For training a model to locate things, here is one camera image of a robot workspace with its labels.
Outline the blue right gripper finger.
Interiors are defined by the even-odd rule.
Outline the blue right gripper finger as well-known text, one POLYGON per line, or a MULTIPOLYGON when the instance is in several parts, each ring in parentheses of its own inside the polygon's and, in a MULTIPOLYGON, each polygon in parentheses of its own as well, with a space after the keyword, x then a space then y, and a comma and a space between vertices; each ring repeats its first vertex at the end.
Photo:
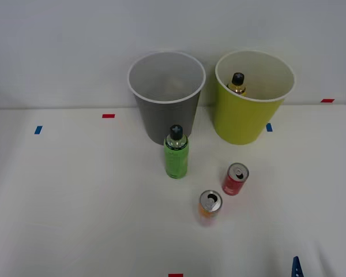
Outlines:
POLYGON ((304 277, 298 256, 293 258, 291 277, 304 277))

